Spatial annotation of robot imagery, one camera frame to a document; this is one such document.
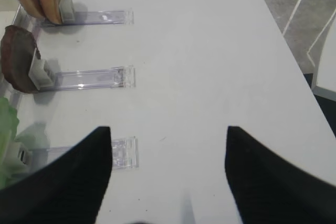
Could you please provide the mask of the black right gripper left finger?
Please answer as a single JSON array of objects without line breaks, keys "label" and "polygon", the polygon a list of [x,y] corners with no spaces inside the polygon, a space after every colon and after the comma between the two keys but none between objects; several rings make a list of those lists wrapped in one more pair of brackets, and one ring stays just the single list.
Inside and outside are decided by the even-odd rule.
[{"label": "black right gripper left finger", "polygon": [[1,190],[1,223],[95,223],[111,172],[111,131],[100,126],[57,160]]}]

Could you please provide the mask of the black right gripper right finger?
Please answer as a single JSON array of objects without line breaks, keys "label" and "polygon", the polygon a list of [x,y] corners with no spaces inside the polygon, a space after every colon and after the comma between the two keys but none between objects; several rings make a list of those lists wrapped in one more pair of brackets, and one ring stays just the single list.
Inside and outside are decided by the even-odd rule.
[{"label": "black right gripper right finger", "polygon": [[229,126],[225,174],[243,223],[335,223],[335,186]]}]

